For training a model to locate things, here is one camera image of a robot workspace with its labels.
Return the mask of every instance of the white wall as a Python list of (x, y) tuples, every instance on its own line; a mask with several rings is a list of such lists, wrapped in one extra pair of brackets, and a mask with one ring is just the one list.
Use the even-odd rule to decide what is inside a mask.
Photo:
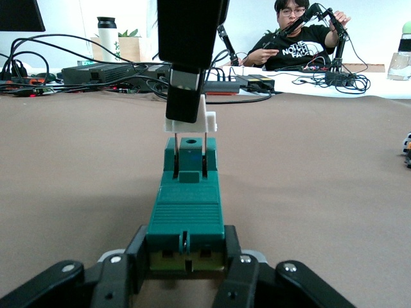
[[(9, 55), (10, 46), (16, 38), (28, 38), (41, 34), (71, 34), (79, 37), (95, 37), (98, 33), (97, 16), (115, 17), (119, 32), (139, 29), (139, 34), (147, 36), (147, 2), (152, 0), (37, 0), (46, 32), (0, 32), (0, 53)], [(81, 55), (91, 56), (91, 46), (75, 38), (43, 38), (45, 42), (59, 45)], [(26, 42), (18, 51), (35, 51), (43, 55), (50, 67), (76, 66), (77, 60), (84, 60), (55, 48), (38, 43)], [(44, 62), (33, 55), (22, 55), (22, 61), (32, 67), (44, 67)], [(0, 64), (5, 58), (0, 57)]]
[[(46, 33), (66, 33), (89, 38), (97, 30), (97, 16), (109, 15), (116, 18), (119, 31), (139, 28), (142, 36), (151, 31), (155, 21), (155, 0), (38, 0), (46, 26)], [(344, 0), (318, 1), (334, 11), (342, 10), (353, 19), (347, 25), (348, 33), (358, 55), (370, 64), (385, 64), (388, 67), (393, 52), (397, 51), (401, 30), (411, 20), (411, 0)], [(278, 27), (274, 0), (231, 0), (227, 20), (227, 34), (237, 53), (247, 53), (263, 36), (266, 30)], [(0, 53), (8, 55), (10, 45), (17, 37), (30, 37), (41, 33), (0, 32)], [(85, 42), (68, 38), (48, 38), (47, 42), (58, 44), (82, 55), (91, 55), (91, 47)], [(225, 49), (220, 38), (216, 38), (214, 56)], [(20, 49), (36, 51), (46, 57), (50, 67), (76, 65), (77, 56), (35, 43), (25, 43)], [(32, 67), (43, 67), (36, 56), (22, 56), (21, 60)], [(346, 43), (343, 61), (360, 63), (350, 43)]]
[[(224, 27), (237, 53), (247, 53), (267, 29), (278, 28), (274, 2), (230, 0)], [(347, 31), (358, 56), (369, 64), (385, 64), (386, 69), (392, 54), (398, 50), (404, 23), (411, 21), (411, 0), (311, 0), (310, 3), (320, 3), (351, 16)], [(218, 39), (214, 55), (223, 49), (224, 44)], [(349, 42), (345, 44), (343, 61), (361, 63)]]

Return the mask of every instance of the power adapter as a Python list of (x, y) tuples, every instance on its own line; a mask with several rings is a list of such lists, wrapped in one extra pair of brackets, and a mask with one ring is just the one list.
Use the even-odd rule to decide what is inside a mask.
[(263, 75), (237, 75), (236, 81), (246, 87), (247, 92), (255, 92), (256, 87), (265, 90), (273, 90), (275, 81)]
[(334, 73), (327, 71), (325, 75), (325, 82), (327, 85), (334, 85), (336, 87), (353, 87), (355, 83), (355, 74), (346, 72)]

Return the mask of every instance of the robotic arm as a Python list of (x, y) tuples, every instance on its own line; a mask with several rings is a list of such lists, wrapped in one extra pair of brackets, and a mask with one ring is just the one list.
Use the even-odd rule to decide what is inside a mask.
[(322, 21), (327, 16), (329, 16), (339, 36), (336, 54), (335, 54), (334, 60), (331, 63), (329, 70), (341, 73), (342, 52), (344, 50), (345, 39), (347, 37), (347, 33), (344, 27), (341, 25), (341, 23), (335, 19), (332, 9), (329, 8), (328, 10), (323, 12), (320, 5), (318, 3), (314, 3), (308, 8), (308, 10), (306, 10), (306, 12), (301, 17), (296, 19), (293, 24), (281, 30), (279, 32), (279, 35), (286, 37), (287, 35), (291, 34), (295, 29), (297, 29), (302, 23), (310, 21), (311, 18), (317, 17), (319, 21)]
[(157, 0), (159, 57), (171, 62), (166, 117), (187, 123), (197, 120), (205, 71), (211, 65), (217, 27), (228, 1)]

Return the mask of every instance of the green object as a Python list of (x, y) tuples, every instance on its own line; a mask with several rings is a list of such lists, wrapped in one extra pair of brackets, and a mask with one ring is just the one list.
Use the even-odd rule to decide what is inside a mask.
[(130, 34), (128, 34), (128, 30), (126, 30), (126, 32), (124, 33), (118, 33), (118, 37), (136, 37), (137, 33), (139, 32), (138, 29), (135, 29), (133, 31), (130, 32)]
[(146, 233), (151, 270), (222, 270), (224, 223), (216, 142), (175, 139), (164, 151), (164, 172)]
[(403, 26), (403, 34), (404, 33), (411, 33), (411, 21), (408, 21)]

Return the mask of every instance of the hand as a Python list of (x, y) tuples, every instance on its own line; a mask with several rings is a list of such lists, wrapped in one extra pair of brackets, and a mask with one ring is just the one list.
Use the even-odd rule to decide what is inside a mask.
[(249, 54), (247, 60), (245, 61), (245, 64), (264, 64), (269, 58), (276, 56), (278, 52), (278, 49), (257, 49)]
[[(347, 15), (344, 14), (344, 12), (340, 12), (340, 11), (335, 11), (335, 12), (334, 12), (334, 16), (335, 16), (335, 19), (342, 24), (342, 26), (344, 27), (344, 29), (345, 29), (346, 24), (351, 20), (351, 17), (347, 17)], [(334, 31), (334, 30), (335, 30), (335, 27), (334, 27), (334, 25), (331, 23), (331, 21), (329, 21), (329, 29), (330, 29), (331, 31)]]

